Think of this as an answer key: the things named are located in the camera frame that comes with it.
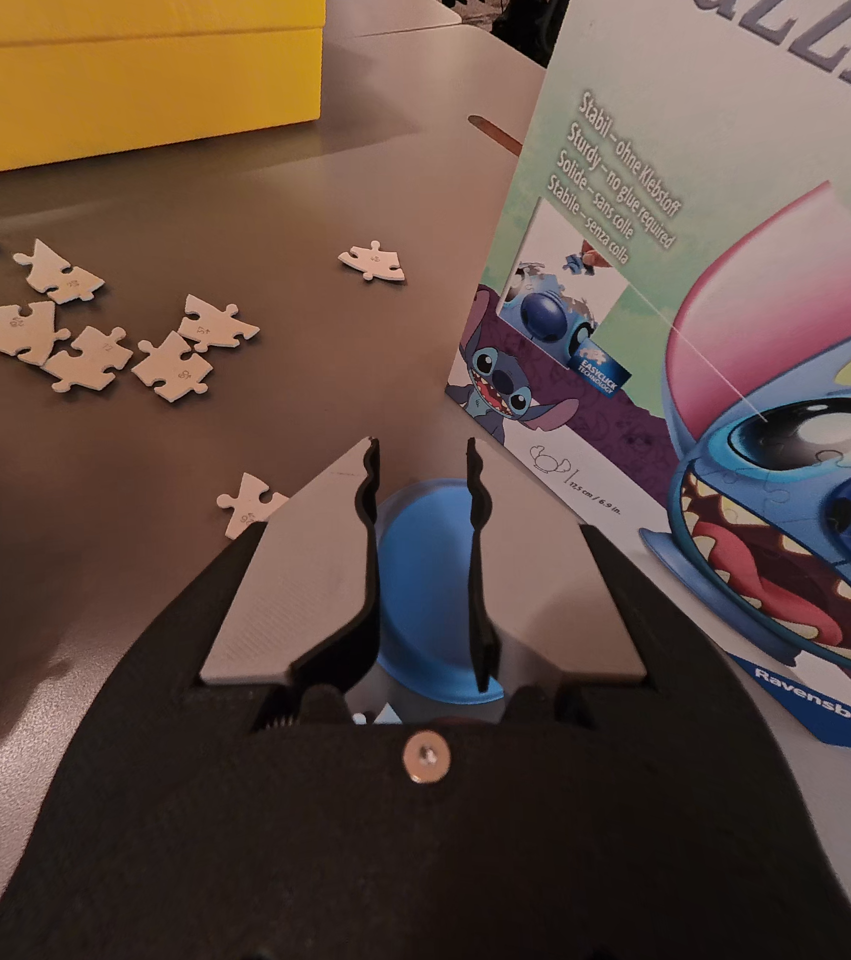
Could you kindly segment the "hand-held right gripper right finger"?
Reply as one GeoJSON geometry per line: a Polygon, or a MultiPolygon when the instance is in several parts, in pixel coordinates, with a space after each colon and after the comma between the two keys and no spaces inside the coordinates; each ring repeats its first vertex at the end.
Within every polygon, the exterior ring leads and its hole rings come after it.
{"type": "Polygon", "coordinates": [[[469,650],[506,693],[647,677],[575,517],[480,438],[467,443],[469,650]]]}

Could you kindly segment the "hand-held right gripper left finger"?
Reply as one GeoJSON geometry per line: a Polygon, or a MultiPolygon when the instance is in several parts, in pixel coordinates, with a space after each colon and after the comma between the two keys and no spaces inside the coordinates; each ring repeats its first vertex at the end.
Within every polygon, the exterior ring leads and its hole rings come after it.
{"type": "Polygon", "coordinates": [[[275,512],[200,672],[210,686],[348,692],[380,648],[380,444],[363,438],[275,512]]]}

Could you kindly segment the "single white puzzle piece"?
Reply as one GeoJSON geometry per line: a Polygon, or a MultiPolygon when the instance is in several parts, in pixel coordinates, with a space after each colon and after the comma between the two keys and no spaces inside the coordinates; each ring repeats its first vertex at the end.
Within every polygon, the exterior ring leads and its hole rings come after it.
{"type": "Polygon", "coordinates": [[[398,253],[382,249],[380,242],[376,240],[372,240],[368,247],[352,246],[340,253],[338,260],[359,271],[367,282],[376,279],[387,282],[406,281],[398,253]]]}
{"type": "Polygon", "coordinates": [[[248,472],[243,472],[235,495],[223,493],[216,498],[216,505],[220,509],[231,510],[225,536],[232,541],[236,540],[250,524],[266,522],[287,502],[288,497],[279,492],[270,491],[267,483],[248,472]]]}

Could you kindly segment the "yellow plastic bin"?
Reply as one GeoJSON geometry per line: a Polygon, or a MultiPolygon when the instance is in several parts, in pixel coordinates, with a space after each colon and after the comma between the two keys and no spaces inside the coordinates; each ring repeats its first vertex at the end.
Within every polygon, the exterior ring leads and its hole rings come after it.
{"type": "Polygon", "coordinates": [[[312,121],[323,1],[0,1],[0,171],[312,121]]]}

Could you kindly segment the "loose group of puzzle pieces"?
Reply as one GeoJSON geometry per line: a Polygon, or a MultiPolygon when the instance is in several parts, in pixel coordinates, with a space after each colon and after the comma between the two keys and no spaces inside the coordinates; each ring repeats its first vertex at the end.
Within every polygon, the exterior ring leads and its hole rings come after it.
{"type": "MultiPolygon", "coordinates": [[[[72,337],[70,330],[58,327],[56,307],[92,301],[105,281],[72,265],[39,239],[30,253],[17,252],[12,258],[29,269],[26,282],[42,299],[24,308],[0,306],[0,353],[39,367],[54,378],[56,393],[74,387],[104,390],[133,357],[123,343],[126,332],[87,326],[72,337]]],[[[189,294],[183,311],[178,329],[160,344],[139,342],[144,357],[131,368],[143,385],[167,402],[208,390],[205,379],[213,369],[206,357],[210,349],[235,349],[240,341],[260,332],[239,319],[235,304],[220,309],[189,294]]]]}

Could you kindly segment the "printed cardboard puzzle box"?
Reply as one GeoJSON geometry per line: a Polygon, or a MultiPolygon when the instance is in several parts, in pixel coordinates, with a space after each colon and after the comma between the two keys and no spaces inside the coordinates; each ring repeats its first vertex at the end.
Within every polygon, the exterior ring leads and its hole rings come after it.
{"type": "Polygon", "coordinates": [[[851,747],[851,1],[571,2],[447,394],[851,747]]]}

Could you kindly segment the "blue plastic stand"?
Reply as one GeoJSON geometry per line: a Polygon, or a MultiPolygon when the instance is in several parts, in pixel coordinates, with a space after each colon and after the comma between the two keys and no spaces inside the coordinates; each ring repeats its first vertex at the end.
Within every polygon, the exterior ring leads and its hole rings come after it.
{"type": "Polygon", "coordinates": [[[477,685],[469,641],[472,497],[464,479],[430,479],[384,500],[376,520],[382,636],[378,662],[397,684],[474,713],[504,690],[477,685]]]}

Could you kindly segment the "dark office chair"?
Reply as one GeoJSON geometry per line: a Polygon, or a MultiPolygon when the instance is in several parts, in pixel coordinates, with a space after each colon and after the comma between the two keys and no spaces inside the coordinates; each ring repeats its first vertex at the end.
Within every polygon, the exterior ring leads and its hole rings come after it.
{"type": "Polygon", "coordinates": [[[509,1],[491,33],[530,60],[548,67],[569,1],[509,1]]]}

